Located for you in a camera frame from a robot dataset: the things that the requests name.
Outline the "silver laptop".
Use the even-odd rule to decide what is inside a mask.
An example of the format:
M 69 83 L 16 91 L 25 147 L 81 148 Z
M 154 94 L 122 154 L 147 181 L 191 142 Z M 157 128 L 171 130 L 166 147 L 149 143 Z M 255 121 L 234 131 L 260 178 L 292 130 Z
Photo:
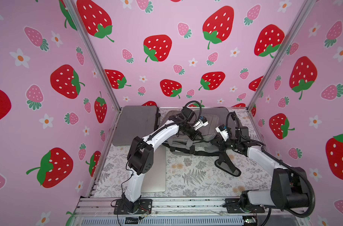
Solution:
M 166 191 L 166 147 L 161 145 L 154 152 L 154 162 L 145 174 L 141 193 L 155 193 Z

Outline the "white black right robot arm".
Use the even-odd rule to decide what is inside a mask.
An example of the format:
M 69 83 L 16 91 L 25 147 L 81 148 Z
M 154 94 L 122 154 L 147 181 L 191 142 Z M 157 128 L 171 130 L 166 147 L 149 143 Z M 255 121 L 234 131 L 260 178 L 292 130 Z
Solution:
M 233 208 L 249 211 L 255 206 L 287 211 L 299 218 L 309 217 L 316 204 L 315 192 L 306 172 L 300 167 L 292 167 L 266 151 L 266 145 L 251 139 L 248 127 L 241 126 L 234 112 L 228 113 L 226 123 L 216 128 L 219 137 L 216 146 L 222 154 L 231 149 L 254 160 L 271 177 L 269 190 L 243 191 Z

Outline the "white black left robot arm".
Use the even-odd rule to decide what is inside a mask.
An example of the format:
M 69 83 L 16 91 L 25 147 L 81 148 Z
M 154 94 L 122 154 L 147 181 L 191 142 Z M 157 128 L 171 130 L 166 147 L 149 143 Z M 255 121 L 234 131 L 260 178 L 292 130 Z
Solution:
M 121 195 L 121 201 L 128 211 L 134 213 L 139 209 L 143 180 L 153 165 L 157 148 L 180 132 L 193 141 L 201 137 L 199 129 L 207 124 L 207 119 L 202 117 L 202 104 L 193 100 L 185 104 L 179 114 L 170 116 L 163 126 L 150 135 L 133 139 L 125 167 L 131 172 L 131 176 L 126 180 L 127 189 Z

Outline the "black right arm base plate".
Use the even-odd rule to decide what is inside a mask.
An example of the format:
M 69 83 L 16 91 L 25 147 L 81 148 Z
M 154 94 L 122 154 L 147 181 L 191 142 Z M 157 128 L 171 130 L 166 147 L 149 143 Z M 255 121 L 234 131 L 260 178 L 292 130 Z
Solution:
M 265 213 L 265 209 L 260 205 L 253 205 L 240 198 L 227 198 L 222 205 L 228 213 Z

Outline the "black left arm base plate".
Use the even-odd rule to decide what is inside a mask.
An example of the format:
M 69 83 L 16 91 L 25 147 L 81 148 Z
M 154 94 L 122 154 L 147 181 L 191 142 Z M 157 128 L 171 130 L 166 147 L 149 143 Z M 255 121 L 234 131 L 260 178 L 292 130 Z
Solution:
M 114 207 L 114 215 L 149 214 L 152 210 L 152 204 L 152 199 L 139 199 L 136 202 L 118 199 Z

